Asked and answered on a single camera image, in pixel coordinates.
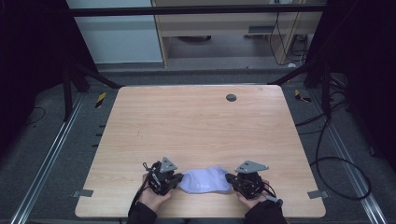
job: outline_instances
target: tape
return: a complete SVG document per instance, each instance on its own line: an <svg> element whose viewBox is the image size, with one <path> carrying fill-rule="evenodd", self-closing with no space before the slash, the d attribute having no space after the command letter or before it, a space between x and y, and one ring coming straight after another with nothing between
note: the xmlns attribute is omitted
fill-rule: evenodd
<svg viewBox="0 0 396 224"><path fill-rule="evenodd" d="M95 108L100 108L100 106L102 105L103 101L105 100L106 97L106 93L102 92L100 93L99 97L98 97L98 101L96 102Z"/></svg>
<svg viewBox="0 0 396 224"><path fill-rule="evenodd" d="M310 199L329 198L330 194L326 190L324 190L324 191L315 190L315 191L308 192L308 196Z"/></svg>
<svg viewBox="0 0 396 224"><path fill-rule="evenodd" d="M80 196L83 197L91 197L93 195L93 190L91 189L82 189L82 190L75 190L72 194L73 198L79 198Z"/></svg>
<svg viewBox="0 0 396 224"><path fill-rule="evenodd" d="M297 100L302 100L302 101L307 102L307 103L312 102L311 98L302 97L302 96L300 95L300 92L299 92L298 90L295 90L295 91L294 91L294 97L295 97Z"/></svg>

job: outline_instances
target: metal bracket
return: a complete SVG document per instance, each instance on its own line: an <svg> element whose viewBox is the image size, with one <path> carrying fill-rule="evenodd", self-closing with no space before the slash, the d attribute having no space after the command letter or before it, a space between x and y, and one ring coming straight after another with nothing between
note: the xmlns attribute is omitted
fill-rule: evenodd
<svg viewBox="0 0 396 224"><path fill-rule="evenodd" d="M177 166L169 161L166 157L163 157L163 162L161 163L160 173L166 173L169 171L176 170Z"/></svg>
<svg viewBox="0 0 396 224"><path fill-rule="evenodd" d="M93 195L93 190L82 189L82 190L75 190L72 194L72 197L73 198L79 198L80 196L91 197L92 195Z"/></svg>
<svg viewBox="0 0 396 224"><path fill-rule="evenodd" d="M330 194L326 190L324 190L324 191L315 190L315 191L309 191L308 196L310 199L329 198Z"/></svg>
<svg viewBox="0 0 396 224"><path fill-rule="evenodd" d="M241 174L250 174L268 169L269 167L266 165L262 165L254 161L245 161L238 168L236 168L235 171Z"/></svg>

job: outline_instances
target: white cloth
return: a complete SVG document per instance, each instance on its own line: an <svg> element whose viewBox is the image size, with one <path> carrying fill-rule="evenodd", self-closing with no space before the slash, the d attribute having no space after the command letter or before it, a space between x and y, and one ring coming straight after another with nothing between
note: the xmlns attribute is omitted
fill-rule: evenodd
<svg viewBox="0 0 396 224"><path fill-rule="evenodd" d="M227 193L232 187L225 178L227 173L219 166L188 170L178 185L187 193Z"/></svg>

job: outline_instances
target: wire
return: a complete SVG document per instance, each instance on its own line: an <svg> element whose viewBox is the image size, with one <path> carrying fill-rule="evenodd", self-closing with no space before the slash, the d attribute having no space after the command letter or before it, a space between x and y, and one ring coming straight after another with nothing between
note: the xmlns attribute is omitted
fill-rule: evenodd
<svg viewBox="0 0 396 224"><path fill-rule="evenodd" d="M25 126L31 125L31 124L34 124L34 123L37 123L37 122L39 122L40 120L42 120L42 119L44 118L44 116L46 116L46 110L45 110L43 107L37 106L37 107L35 107L35 109L41 109L41 110L43 111L43 114L41 115L41 117L40 117L39 119L34 120L34 121L32 121L32 122L29 122L29 123L25 123L25 124L24 124Z"/></svg>
<svg viewBox="0 0 396 224"><path fill-rule="evenodd" d="M294 49L294 45L295 45L295 43L296 43L296 40L298 40L297 37L298 37L298 36L295 35L294 38L293 38L293 40L292 40L292 42L291 42L291 45L290 45L290 52L291 52L291 54L294 55L294 56L301 57L302 55L305 55L305 54L308 52L308 50L306 50L307 42L308 42L308 41L307 41L308 37L307 37L307 35L304 36L304 46L303 46L303 49Z"/></svg>
<svg viewBox="0 0 396 224"><path fill-rule="evenodd" d="M128 217L131 215L131 212L134 210L134 207L136 206L137 200L139 200L140 195L142 195L142 192L143 192L145 189L149 188L149 187L146 187L146 184L147 184L148 181L149 181L149 176L150 176L151 173L152 173L152 168L148 168L148 166L147 166L147 164L146 164L145 162L143 162L143 166L144 166L144 167L146 168L146 170L148 171L148 174L146 175L145 181L143 181L142 186L140 186L139 190L137 191L136 195L134 196L134 199L132 200L131 208L129 209L129 213L128 213Z"/></svg>
<svg viewBox="0 0 396 224"><path fill-rule="evenodd" d="M314 131L314 132L309 132L309 133L298 133L298 134L303 135L303 134L320 133L320 132L321 132L321 130Z"/></svg>
<svg viewBox="0 0 396 224"><path fill-rule="evenodd" d="M304 65L305 64L305 59L306 59L306 56L307 56L306 53L308 52L307 48L308 48L308 35L305 35L303 53L301 54L301 57L300 57L300 65Z"/></svg>
<svg viewBox="0 0 396 224"><path fill-rule="evenodd" d="M367 177L367 175L363 172L363 170L362 170L361 168L359 168L359 167L358 167L357 165L355 165L353 162L347 161L347 160L342 159L342 158L338 158L338 157L323 157L323 158L319 158L319 157L318 157L319 148L320 148L320 143L321 143L321 140L322 140L324 131L325 131L326 127L330 124L330 122L331 122L331 119L330 119L330 118L326 118L325 125L323 125L323 128L322 128L322 130L321 130L321 132L320 132L320 136L319 136L319 139L318 139L318 144L317 144L317 149L316 149L315 160L314 160L313 162L310 163L310 166L313 166L313 165L316 165L316 166L317 166L317 172L318 172L318 176L319 176L320 180L323 182L323 184L324 184L329 190L331 190L332 192L334 192L334 193L337 194L338 196L343 197L343 198L345 198L345 199L353 200L353 201L358 201L358 200L365 199L365 198L367 198L367 197L371 194L372 185L371 185L370 179ZM355 167L357 170L359 170L359 172L361 172L361 175L363 176L364 180L366 181L366 184L367 184L367 187L368 187L367 192L366 192L363 196L360 196L360 197L352 197L352 196L345 195L344 193L341 193L340 191L337 191L337 190L335 190L334 188L332 188L332 187L326 182L326 180L323 178L323 176L322 176L322 174L321 174L321 172L320 172L320 169L319 169L319 162L320 162L320 161L326 161L326 160L344 161L344 162L346 162L346 163L352 165L353 167Z"/></svg>
<svg viewBox="0 0 396 224"><path fill-rule="evenodd" d="M271 187L271 185L263 182L264 185L268 186L268 188L272 191L270 191L269 189L264 188L265 192L269 193L271 196L273 196L274 198L276 198L276 194L275 194L275 190Z"/></svg>
<svg viewBox="0 0 396 224"><path fill-rule="evenodd" d="M331 108L331 111L332 111L332 112L336 111L336 108L337 108L338 106L340 106L340 105L345 104L346 101L347 101L347 100L343 100L343 101L341 101L341 102L339 102L339 103L333 105L333 107ZM313 118L311 118L311 119L306 119L305 121L302 121L302 122L300 122L300 123L295 124L295 126L296 126L296 127L304 126L304 125L306 125L306 124L308 124L308 123L311 123L311 122L313 122L313 121L315 121L315 120L317 120L317 119L320 119L320 118L323 117L323 116L325 116L325 113L321 113L321 114L319 114L319 115L317 115L317 116L315 116L315 117L313 117Z"/></svg>
<svg viewBox="0 0 396 224"><path fill-rule="evenodd" d="M276 13L276 21L275 21L274 28L273 28L273 30L272 30L272 32L271 32L271 34L270 34L270 38L269 38L270 49L271 49L271 51L272 51L272 53L273 53L273 55L274 55L276 64L278 64L278 65L286 65L286 64L288 64L288 63L296 63L296 62L299 62L300 60L291 59L291 58L288 56L288 53L286 52L285 43L283 42L283 38L282 38L282 35L281 35L281 33L280 33L280 29L279 29L279 14L280 14L280 12L277 12L277 13ZM277 32L278 32L278 34L279 34L279 39L280 39L280 43L281 43L282 48L283 48L283 53L285 54L286 58L290 60L290 61L287 62L287 63L279 63L279 62L277 61L277 59L276 59L275 52L274 52L274 49L273 49L273 46L272 46L272 37L273 37L273 35L274 35L275 29L277 29Z"/></svg>

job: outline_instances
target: wooden table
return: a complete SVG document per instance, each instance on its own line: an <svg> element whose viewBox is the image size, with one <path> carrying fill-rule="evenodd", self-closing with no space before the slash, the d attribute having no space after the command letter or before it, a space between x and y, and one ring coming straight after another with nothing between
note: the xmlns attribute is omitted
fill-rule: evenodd
<svg viewBox="0 0 396 224"><path fill-rule="evenodd" d="M229 102L228 94L236 101ZM322 217L318 187L284 95L278 86L150 86L121 88L84 189L79 217L127 217L146 172L163 156L177 172L220 165L229 173L249 160L284 201L285 217ZM187 194L177 188L159 217L243 217L247 209L229 194Z"/></svg>

